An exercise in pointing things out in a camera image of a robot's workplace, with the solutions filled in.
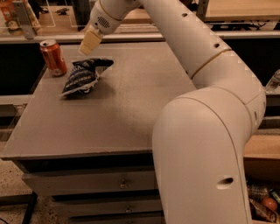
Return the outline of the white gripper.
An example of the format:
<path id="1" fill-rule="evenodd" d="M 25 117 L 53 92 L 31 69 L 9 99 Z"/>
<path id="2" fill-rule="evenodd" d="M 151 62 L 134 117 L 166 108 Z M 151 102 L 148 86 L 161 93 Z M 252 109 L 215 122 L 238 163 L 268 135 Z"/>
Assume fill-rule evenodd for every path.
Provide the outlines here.
<path id="1" fill-rule="evenodd" d="M 102 34 L 113 33 L 122 22 L 122 11 L 118 0 L 97 0 L 90 13 L 91 25 L 85 32 L 79 51 L 89 55 L 102 42 Z"/>

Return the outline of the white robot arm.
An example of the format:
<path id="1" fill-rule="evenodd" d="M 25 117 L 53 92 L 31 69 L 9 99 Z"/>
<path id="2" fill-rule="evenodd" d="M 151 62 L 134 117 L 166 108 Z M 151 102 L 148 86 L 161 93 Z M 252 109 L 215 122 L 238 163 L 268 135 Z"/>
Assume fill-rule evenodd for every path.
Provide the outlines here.
<path id="1" fill-rule="evenodd" d="M 180 0 L 97 0 L 80 51 L 89 54 L 142 5 L 195 86 L 160 112 L 152 134 L 166 224 L 253 224 L 244 148 L 262 122 L 262 83 Z"/>

